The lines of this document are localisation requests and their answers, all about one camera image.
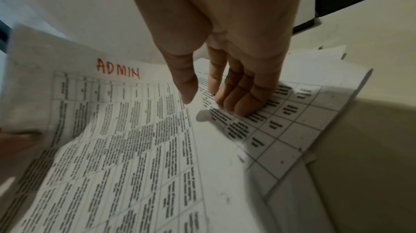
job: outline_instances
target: paper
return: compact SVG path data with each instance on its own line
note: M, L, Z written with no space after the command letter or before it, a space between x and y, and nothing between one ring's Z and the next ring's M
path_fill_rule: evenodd
M1 177L16 177L2 185L0 232L277 232L166 66L18 28L6 73L3 131L35 127L45 140L0 161Z
M353 99L371 70L344 61L288 58L278 89L258 112L237 117L208 93L209 61L195 63L204 105L235 144L238 158L263 196L281 180Z

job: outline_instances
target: beige surface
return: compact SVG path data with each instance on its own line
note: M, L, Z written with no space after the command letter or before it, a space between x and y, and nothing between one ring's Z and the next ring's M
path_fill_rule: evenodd
M374 68L313 146L309 166L339 232L416 232L416 1L367 0L321 18L291 48L347 45Z

